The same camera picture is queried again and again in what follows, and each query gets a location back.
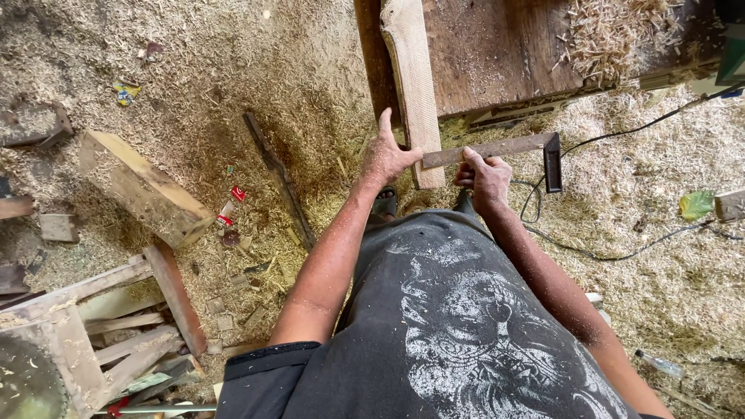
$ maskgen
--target hand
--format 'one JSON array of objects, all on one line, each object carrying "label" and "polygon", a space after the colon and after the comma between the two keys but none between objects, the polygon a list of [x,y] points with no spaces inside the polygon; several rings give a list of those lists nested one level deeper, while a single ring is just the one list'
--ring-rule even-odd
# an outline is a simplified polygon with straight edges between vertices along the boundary
[{"label": "hand", "polygon": [[474,211],[483,216],[490,208],[507,208],[512,167],[499,156],[484,160],[470,147],[463,147],[463,158],[453,183],[473,189]]},{"label": "hand", "polygon": [[392,183],[404,170],[422,159],[422,149],[402,151],[390,130],[390,108],[378,121],[378,136],[370,140],[362,162],[361,179],[373,182],[374,187]]}]

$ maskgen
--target sawdust-covered floor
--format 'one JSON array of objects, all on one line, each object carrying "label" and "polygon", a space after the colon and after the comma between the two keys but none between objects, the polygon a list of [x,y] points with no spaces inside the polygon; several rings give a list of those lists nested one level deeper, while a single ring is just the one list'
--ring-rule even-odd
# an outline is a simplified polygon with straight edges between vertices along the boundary
[{"label": "sawdust-covered floor", "polygon": [[[18,92],[35,101],[61,101],[80,133],[117,133],[196,199],[218,212],[239,185],[250,198],[232,214],[252,236],[248,257],[226,249],[223,270],[216,224],[177,253],[191,301],[208,338],[226,346],[266,341],[288,286],[305,257],[285,228],[291,225],[241,113],[253,109],[291,176],[318,234],[341,205],[358,170],[363,144],[375,133],[354,10],[349,0],[132,1],[7,0],[0,14],[0,104]],[[147,42],[164,47],[162,59],[143,65]],[[117,77],[142,91],[129,107],[115,102]],[[512,129],[460,136],[443,126],[443,147],[562,132],[564,147],[602,133],[635,127],[694,96],[678,87],[636,92],[632,87],[584,98],[566,110]],[[712,101],[633,136],[588,145],[563,162],[566,192],[545,199],[534,227],[558,242],[601,256],[620,256],[685,225],[677,201],[699,189],[745,186],[745,107],[740,99]],[[27,282],[55,289],[121,265],[147,245],[150,234],[106,199],[77,169],[76,139],[41,154],[0,149],[0,171],[17,193],[37,200],[38,212],[73,212],[83,221],[77,245],[43,242],[33,217],[2,224],[2,259],[29,262],[36,248],[48,257]],[[337,163],[340,157],[349,175]],[[514,177],[537,180],[540,153],[506,159]],[[231,176],[226,167],[235,166]],[[456,190],[415,192],[406,174],[397,183],[402,202],[449,207]],[[514,186],[513,208],[528,189]],[[633,227],[647,213],[640,233]],[[745,224],[724,227],[739,236]],[[625,348],[637,347],[686,367],[682,387],[634,360],[643,377],[721,409],[745,413],[742,364],[713,357],[745,353],[743,242],[691,230],[623,262],[595,262],[538,239],[586,291],[600,292]],[[258,275],[261,291],[235,292],[229,276],[276,258]],[[196,275],[192,261],[200,266]],[[219,332],[205,302],[222,297],[235,328]],[[264,305],[269,314],[254,330],[242,325]],[[224,356],[205,355],[206,381],[185,388],[194,401],[210,400]],[[669,401],[681,418],[703,418]]]}]

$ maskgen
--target small plastic bottle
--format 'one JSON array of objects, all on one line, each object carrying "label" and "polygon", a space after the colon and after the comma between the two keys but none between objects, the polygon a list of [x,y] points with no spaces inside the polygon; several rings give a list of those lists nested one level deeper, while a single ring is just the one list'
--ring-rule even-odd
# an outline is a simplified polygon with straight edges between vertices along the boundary
[{"label": "small plastic bottle", "polygon": [[677,379],[682,379],[685,376],[685,371],[680,365],[674,364],[666,360],[665,358],[647,355],[646,353],[642,352],[641,349],[637,349],[635,355],[646,361],[649,365],[652,365],[653,367],[669,376],[675,377]]}]

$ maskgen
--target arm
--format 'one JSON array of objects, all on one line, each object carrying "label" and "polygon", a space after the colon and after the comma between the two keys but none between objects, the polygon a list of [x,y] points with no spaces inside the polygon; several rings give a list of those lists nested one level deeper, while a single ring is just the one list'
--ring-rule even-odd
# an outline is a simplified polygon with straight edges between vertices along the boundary
[{"label": "arm", "polygon": [[357,263],[367,216],[380,189],[422,159],[422,151],[399,150],[390,130],[390,108],[380,116],[360,178],[346,202],[302,264],[274,324],[269,344],[331,338]]},{"label": "arm", "polygon": [[482,160],[470,148],[455,184],[474,189],[474,210],[484,218],[497,245],[522,275],[541,304],[585,345],[616,391],[637,411],[662,418],[673,415],[629,363],[624,347],[584,291],[528,235],[507,206],[512,168],[500,157]]}]

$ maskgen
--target printed face design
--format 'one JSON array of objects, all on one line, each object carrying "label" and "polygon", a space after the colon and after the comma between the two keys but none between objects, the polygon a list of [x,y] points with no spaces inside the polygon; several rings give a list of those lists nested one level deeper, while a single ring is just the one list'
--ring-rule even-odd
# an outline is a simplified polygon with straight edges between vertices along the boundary
[{"label": "printed face design", "polygon": [[524,290],[486,271],[425,277],[414,253],[401,302],[408,378],[441,418],[627,416],[589,353],[536,315]]}]

